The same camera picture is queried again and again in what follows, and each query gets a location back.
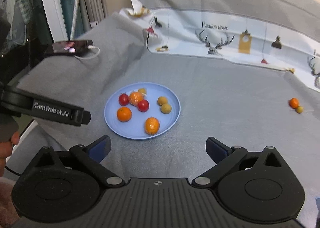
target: gray bed sheet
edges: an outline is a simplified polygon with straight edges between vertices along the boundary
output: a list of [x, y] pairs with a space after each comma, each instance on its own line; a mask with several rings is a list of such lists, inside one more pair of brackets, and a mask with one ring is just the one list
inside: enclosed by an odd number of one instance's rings
[[[100, 55], [81, 61], [51, 57], [42, 61], [19, 88], [84, 107], [92, 114], [81, 127], [37, 119], [62, 147], [88, 145], [102, 135], [112, 140], [102, 165], [125, 180], [130, 177], [192, 180], [215, 163], [205, 152], [213, 136], [248, 151], [275, 146], [303, 185], [309, 204], [300, 220], [314, 227], [320, 196], [320, 96], [293, 74], [241, 66], [222, 59], [152, 54], [143, 30], [113, 14], [81, 39], [93, 39]], [[163, 135], [134, 141], [113, 133], [104, 120], [104, 106], [119, 88], [135, 82], [169, 87], [181, 102], [177, 123]], [[288, 100], [298, 97], [305, 112], [297, 114]]]

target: cherry tomato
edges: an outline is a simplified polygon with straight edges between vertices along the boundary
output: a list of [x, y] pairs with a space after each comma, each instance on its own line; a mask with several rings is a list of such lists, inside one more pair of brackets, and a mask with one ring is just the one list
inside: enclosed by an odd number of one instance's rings
[[129, 103], [128, 95], [127, 94], [121, 94], [119, 96], [119, 104], [122, 106], [126, 106]]
[[143, 99], [138, 103], [138, 110], [141, 112], [146, 112], [149, 109], [149, 102], [146, 99]]

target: blue plate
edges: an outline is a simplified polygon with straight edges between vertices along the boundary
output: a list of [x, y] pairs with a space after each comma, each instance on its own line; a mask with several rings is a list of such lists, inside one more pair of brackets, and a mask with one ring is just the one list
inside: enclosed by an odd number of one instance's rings
[[[117, 111], [120, 107], [119, 96], [123, 93], [130, 95], [132, 91], [137, 91], [140, 88], [147, 90], [146, 100], [149, 102], [149, 110], [145, 113], [140, 112], [137, 107], [130, 103], [126, 106], [132, 111], [132, 118], [130, 121], [121, 122], [117, 118]], [[172, 107], [169, 114], [163, 114], [157, 100], [160, 96], [165, 96], [168, 103]], [[156, 83], [135, 83], [125, 86], [116, 91], [107, 101], [104, 108], [104, 118], [111, 130], [116, 134], [132, 139], [132, 140], [147, 140], [157, 137], [167, 130], [169, 130], [178, 120], [181, 111], [181, 105], [178, 97], [169, 88]], [[144, 131], [145, 121], [149, 117], [155, 117], [160, 122], [160, 129], [155, 135], [148, 135]]]

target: lamp print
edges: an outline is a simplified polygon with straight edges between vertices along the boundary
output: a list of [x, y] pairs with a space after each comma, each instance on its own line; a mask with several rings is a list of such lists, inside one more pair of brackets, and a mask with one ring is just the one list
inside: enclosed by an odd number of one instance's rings
[[239, 53], [250, 54], [252, 36], [245, 30], [239, 39]]
[[272, 47], [277, 48], [277, 49], [281, 49], [282, 48], [282, 44], [280, 42], [280, 37], [277, 36], [276, 40], [271, 44]]

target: smartphone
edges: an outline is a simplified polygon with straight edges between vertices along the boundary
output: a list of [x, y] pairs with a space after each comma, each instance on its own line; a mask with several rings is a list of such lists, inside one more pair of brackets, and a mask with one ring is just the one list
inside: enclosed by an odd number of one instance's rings
[[48, 56], [81, 56], [88, 51], [88, 45], [92, 45], [92, 40], [59, 41], [49, 46], [44, 55]]

